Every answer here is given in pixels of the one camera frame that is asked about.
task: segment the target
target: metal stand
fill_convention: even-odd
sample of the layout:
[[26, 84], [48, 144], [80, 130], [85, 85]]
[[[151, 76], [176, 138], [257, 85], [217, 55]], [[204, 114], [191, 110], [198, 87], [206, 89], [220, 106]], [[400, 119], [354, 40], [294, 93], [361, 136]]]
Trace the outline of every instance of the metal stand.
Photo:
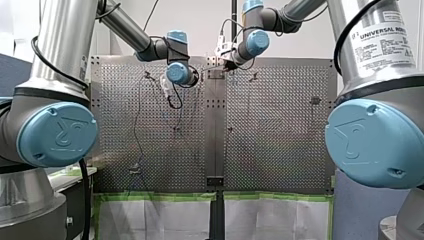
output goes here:
[[2, 239], [65, 240], [66, 214], [43, 169], [0, 175]]
[[[221, 64], [215, 57], [210, 57], [208, 63], [212, 66]], [[223, 188], [227, 81], [222, 70], [208, 70], [205, 79], [207, 186], [216, 192], [216, 200], [211, 203], [209, 238], [210, 240], [225, 240]]]

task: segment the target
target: black cable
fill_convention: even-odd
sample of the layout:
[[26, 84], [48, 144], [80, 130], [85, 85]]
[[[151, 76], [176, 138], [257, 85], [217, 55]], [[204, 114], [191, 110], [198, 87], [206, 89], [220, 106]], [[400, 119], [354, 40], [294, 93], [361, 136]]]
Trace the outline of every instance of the black cable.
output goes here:
[[32, 50], [34, 51], [35, 55], [45, 64], [47, 65], [49, 68], [51, 68], [53, 71], [55, 71], [56, 73], [62, 75], [63, 77], [69, 79], [70, 81], [81, 85], [84, 90], [88, 88], [88, 84], [85, 83], [83, 80], [77, 79], [72, 77], [71, 75], [68, 75], [64, 72], [62, 72], [61, 70], [59, 70], [58, 68], [56, 68], [53, 64], [51, 64], [46, 58], [44, 58], [44, 56], [41, 54], [40, 49], [38, 48], [38, 36], [35, 36], [32, 40], [31, 40], [31, 46], [32, 46]]
[[[12, 100], [8, 100], [6, 102], [1, 102], [0, 103], [0, 111], [1, 111], [0, 112], [0, 118], [2, 118], [3, 115], [5, 115], [6, 113], [9, 112], [11, 107], [12, 107]], [[12, 160], [9, 160], [9, 159], [3, 157], [2, 155], [0, 155], [0, 158], [7, 160], [7, 161], [10, 161], [10, 162], [13, 162]]]
[[96, 17], [96, 20], [99, 20], [100, 22], [102, 21], [102, 19], [103, 18], [105, 18], [105, 17], [107, 17], [107, 16], [109, 16], [111, 13], [113, 13], [116, 9], [118, 9], [119, 7], [121, 6], [121, 3], [118, 3], [118, 4], [116, 4], [115, 6], [113, 6], [112, 7], [112, 9], [110, 9], [108, 12], [104, 12], [103, 11], [103, 13], [101, 14], [101, 15], [99, 15], [99, 16], [97, 16]]
[[79, 161], [82, 175], [82, 183], [84, 187], [84, 230], [81, 240], [89, 240], [90, 237], [90, 222], [91, 222], [91, 190], [90, 180], [88, 179], [87, 165], [82, 159]]
[[367, 5], [365, 5], [361, 9], [361, 11], [359, 11], [358, 14], [356, 14], [355, 17], [346, 25], [346, 27], [343, 29], [342, 33], [340, 34], [339, 39], [337, 40], [336, 48], [334, 49], [334, 55], [333, 55], [334, 66], [340, 75], [343, 75], [343, 74], [342, 74], [342, 69], [340, 68], [339, 57], [343, 48], [343, 44], [346, 41], [346, 39], [349, 37], [350, 31], [352, 31], [355, 25], [358, 24], [359, 21], [361, 21], [362, 17], [368, 12], [368, 10], [370, 10], [372, 7], [374, 7], [377, 3], [381, 1], [383, 0], [374, 0], [368, 3]]
[[172, 87], [174, 88], [174, 91], [175, 91], [175, 94], [177, 95], [178, 101], [180, 101], [180, 106], [175, 107], [175, 105], [174, 105], [174, 104], [172, 104], [171, 96], [168, 96], [168, 97], [166, 98], [166, 100], [168, 100], [169, 106], [170, 106], [172, 109], [179, 110], [179, 109], [183, 108], [183, 101], [181, 100], [180, 94], [178, 93], [177, 88], [175, 87], [175, 84], [172, 84]]
[[317, 17], [319, 17], [319, 16], [321, 16], [326, 10], [328, 9], [328, 4], [327, 4], [327, 6], [325, 6], [325, 8], [323, 8], [318, 14], [316, 14], [315, 16], [313, 16], [313, 17], [311, 17], [311, 18], [308, 18], [308, 19], [303, 19], [303, 20], [296, 20], [296, 19], [293, 19], [293, 18], [291, 18], [291, 17], [289, 17], [289, 16], [287, 16], [287, 14], [286, 14], [286, 12], [284, 11], [285, 10], [285, 7], [284, 7], [284, 9], [283, 10], [281, 10], [281, 15], [282, 16], [284, 16], [287, 20], [289, 20], [290, 22], [293, 22], [293, 23], [304, 23], [304, 22], [310, 22], [310, 21], [312, 21], [312, 20], [314, 20], [314, 19], [316, 19]]
[[152, 11], [150, 11], [149, 17], [146, 20], [146, 24], [144, 24], [144, 31], [147, 29], [147, 25], [149, 25], [150, 18], [153, 16], [153, 13], [155, 12], [156, 6], [158, 5], [159, 0], [156, 0], [155, 4], [153, 5]]

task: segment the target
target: wire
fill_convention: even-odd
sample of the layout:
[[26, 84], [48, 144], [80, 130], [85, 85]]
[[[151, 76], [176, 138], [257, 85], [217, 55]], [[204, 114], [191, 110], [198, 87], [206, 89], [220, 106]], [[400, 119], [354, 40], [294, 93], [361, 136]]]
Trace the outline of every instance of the wire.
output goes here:
[[115, 6], [112, 7], [112, 9], [110, 9], [108, 12], [104, 12], [106, 10], [106, 4], [107, 1], [103, 1], [103, 13], [99, 16], [96, 17], [96, 20], [99, 20], [100, 22], [102, 21], [103, 18], [109, 16], [111, 13], [113, 13], [116, 9], [118, 9], [121, 6], [121, 3], [116, 4]]
[[156, 0], [155, 4], [153, 5], [152, 11], [150, 11], [149, 17], [146, 20], [146, 24], [144, 25], [144, 29], [143, 29], [144, 31], [146, 31], [147, 25], [149, 24], [150, 18], [153, 16], [153, 13], [155, 12], [155, 9], [158, 3], [159, 3], [159, 0]]
[[[278, 33], [277, 31], [274, 31], [274, 33], [275, 33], [275, 35], [277, 35], [277, 37], [281, 37], [281, 36], [283, 36], [283, 34], [284, 34], [284, 19], [283, 19], [283, 16], [280, 14], [280, 12], [278, 11], [278, 10], [276, 10], [276, 9], [274, 9], [274, 8], [269, 8], [270, 10], [272, 10], [274, 13], [275, 13], [275, 15], [276, 15], [276, 17], [278, 18], [278, 20], [280, 21], [280, 24], [281, 24], [281, 32], [280, 33]], [[275, 23], [274, 23], [274, 29], [273, 30], [275, 30], [275, 28], [277, 27], [277, 21], [278, 21], [277, 19], [275, 20]]]
[[183, 108], [183, 101], [181, 100], [180, 94], [178, 93], [177, 88], [175, 87], [175, 84], [172, 84], [172, 87], [174, 88], [174, 91], [175, 91], [175, 94], [177, 95], [178, 101], [180, 101], [180, 106], [175, 107], [175, 105], [174, 105], [174, 104], [172, 104], [171, 96], [168, 96], [168, 97], [166, 98], [166, 100], [168, 100], [169, 106], [170, 106], [172, 109], [179, 110], [179, 109]]
[[303, 19], [303, 20], [296, 20], [296, 19], [293, 19], [293, 18], [287, 16], [287, 13], [284, 11], [284, 9], [281, 10], [281, 15], [283, 15], [287, 20], [289, 20], [290, 22], [293, 22], [293, 23], [304, 23], [304, 22], [312, 21], [312, 20], [316, 19], [317, 17], [321, 16], [321, 14], [323, 14], [328, 9], [328, 4], [317, 15], [315, 15], [315, 16], [313, 16], [311, 18], [308, 18], [308, 19]]
[[[143, 79], [144, 79], [144, 77], [139, 80], [139, 84], [138, 84], [138, 109], [137, 109], [137, 115], [135, 117], [134, 125], [133, 125], [134, 138], [135, 138], [135, 140], [137, 142], [137, 146], [138, 146], [138, 149], [140, 151], [140, 157], [138, 158], [138, 161], [137, 161], [138, 167], [141, 167], [141, 163], [145, 159], [143, 147], [141, 146], [140, 139], [138, 138], [138, 135], [137, 135], [137, 123], [138, 123], [138, 119], [140, 118], [140, 115], [141, 115], [141, 93], [142, 93], [142, 91], [141, 91], [141, 81]], [[143, 176], [142, 176], [142, 182], [143, 182], [144, 189], [146, 191], [148, 191], [147, 190], [147, 184], [146, 184]], [[135, 178], [133, 178], [131, 180], [131, 183], [130, 183], [130, 185], [128, 187], [129, 188], [128, 189], [128, 196], [131, 194], [132, 188], [134, 187], [134, 183], [135, 183]]]
[[352, 18], [352, 20], [346, 25], [346, 27], [343, 29], [342, 33], [339, 36], [339, 39], [337, 39], [336, 47], [334, 49], [334, 66], [337, 70], [337, 72], [342, 76], [342, 69], [340, 68], [340, 53], [343, 48], [343, 44], [348, 38], [350, 31], [356, 26], [356, 24], [359, 23], [359, 21], [362, 19], [362, 17], [370, 10], [372, 7], [374, 7], [377, 3], [381, 2], [383, 0], [374, 0], [372, 2], [369, 2], [367, 5], [365, 5], [361, 11], [358, 12], [358, 14], [355, 15], [355, 17]]
[[71, 80], [72, 82], [81, 85], [83, 87], [83, 89], [87, 89], [88, 88], [88, 84], [85, 83], [83, 80], [77, 79], [72, 77], [71, 75], [68, 75], [64, 72], [62, 72], [61, 70], [59, 70], [58, 68], [56, 68], [53, 64], [51, 64], [46, 58], [44, 58], [44, 56], [41, 54], [40, 49], [38, 48], [38, 36], [35, 36], [32, 40], [31, 40], [31, 46], [32, 46], [32, 50], [34, 51], [35, 55], [45, 64], [47, 65], [49, 68], [51, 68], [53, 71], [55, 71], [56, 73], [62, 75], [63, 77]]
[[91, 221], [91, 190], [90, 181], [88, 178], [87, 165], [82, 159], [79, 161], [81, 175], [84, 187], [84, 230], [81, 240], [88, 240], [90, 237], [90, 221]]
[[243, 26], [243, 25], [241, 25], [240, 23], [238, 23], [237, 21], [235, 21], [235, 20], [233, 20], [233, 19], [230, 19], [230, 18], [227, 18], [227, 19], [225, 19], [225, 21], [222, 23], [222, 27], [221, 27], [221, 31], [220, 31], [221, 35], [223, 35], [223, 34], [224, 34], [224, 27], [225, 27], [225, 24], [226, 24], [227, 22], [233, 22], [233, 23], [237, 24], [239, 27], [244, 28], [244, 26]]

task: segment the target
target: perforated metal panel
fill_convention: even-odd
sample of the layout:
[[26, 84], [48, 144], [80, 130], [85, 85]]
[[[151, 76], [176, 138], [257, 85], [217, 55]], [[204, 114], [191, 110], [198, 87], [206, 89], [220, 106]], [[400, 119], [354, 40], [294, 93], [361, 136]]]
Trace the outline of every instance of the perforated metal panel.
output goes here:
[[[190, 61], [198, 69], [214, 66], [206, 60]], [[263, 58], [222, 80], [205, 71], [204, 82], [178, 90], [178, 111], [146, 78], [147, 71], [158, 79], [164, 63], [92, 59], [92, 111], [100, 125], [95, 190], [198, 192], [207, 190], [207, 177], [224, 174], [223, 190], [326, 193], [334, 174], [324, 142], [336, 97], [330, 65]]]
[[[173, 110], [158, 81], [164, 63], [102, 57], [93, 67], [93, 80], [101, 83], [100, 107], [92, 99], [100, 120], [96, 191], [203, 191], [203, 82], [179, 88], [184, 107]], [[157, 81], [146, 77], [146, 71]]]
[[336, 94], [331, 65], [258, 59], [252, 70], [228, 77], [226, 190], [330, 190], [324, 128]]

